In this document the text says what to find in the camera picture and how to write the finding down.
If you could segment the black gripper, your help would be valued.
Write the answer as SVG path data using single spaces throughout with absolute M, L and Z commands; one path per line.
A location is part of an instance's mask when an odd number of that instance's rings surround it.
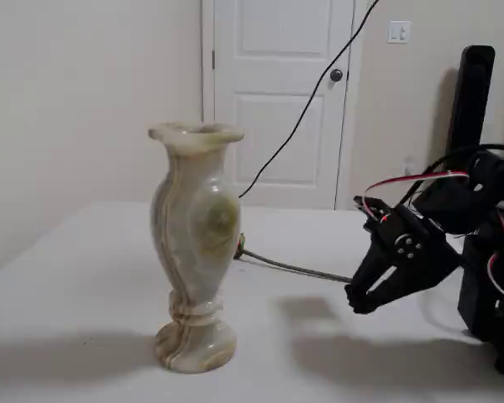
M 397 205 L 365 229 L 371 245 L 345 291 L 356 314 L 377 308 L 445 280 L 460 265 L 446 235 L 429 220 Z

